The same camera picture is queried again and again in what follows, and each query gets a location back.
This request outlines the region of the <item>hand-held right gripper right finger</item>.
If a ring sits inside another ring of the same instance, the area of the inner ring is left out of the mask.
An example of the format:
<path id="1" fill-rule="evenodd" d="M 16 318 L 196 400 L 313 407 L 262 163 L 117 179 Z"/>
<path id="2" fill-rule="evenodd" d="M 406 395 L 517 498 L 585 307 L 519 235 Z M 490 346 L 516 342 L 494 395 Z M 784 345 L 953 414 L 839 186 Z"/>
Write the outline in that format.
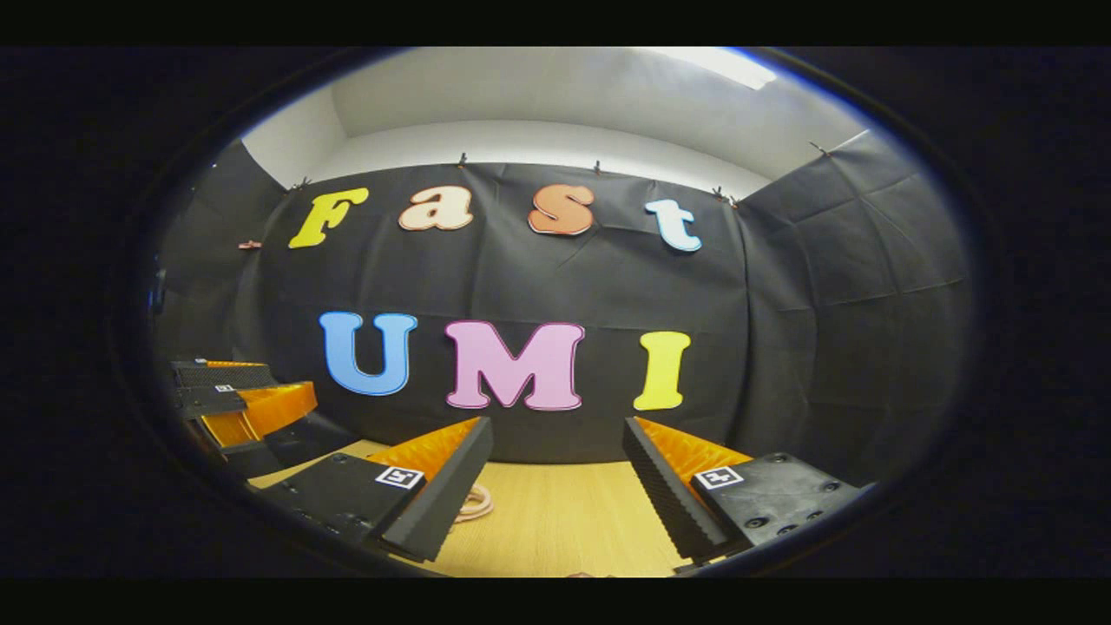
<path id="1" fill-rule="evenodd" d="M 749 457 L 642 417 L 622 448 L 678 554 L 705 564 L 844 508 L 864 490 L 785 452 Z"/>

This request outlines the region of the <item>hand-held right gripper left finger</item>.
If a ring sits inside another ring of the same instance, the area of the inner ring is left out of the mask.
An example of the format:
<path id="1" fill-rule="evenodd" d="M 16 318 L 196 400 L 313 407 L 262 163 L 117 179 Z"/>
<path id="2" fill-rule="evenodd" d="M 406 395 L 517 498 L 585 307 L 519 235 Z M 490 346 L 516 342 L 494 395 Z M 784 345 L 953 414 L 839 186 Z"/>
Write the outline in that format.
<path id="1" fill-rule="evenodd" d="M 492 446 L 490 420 L 469 419 L 369 457 L 333 452 L 259 494 L 357 550 L 433 561 Z"/>

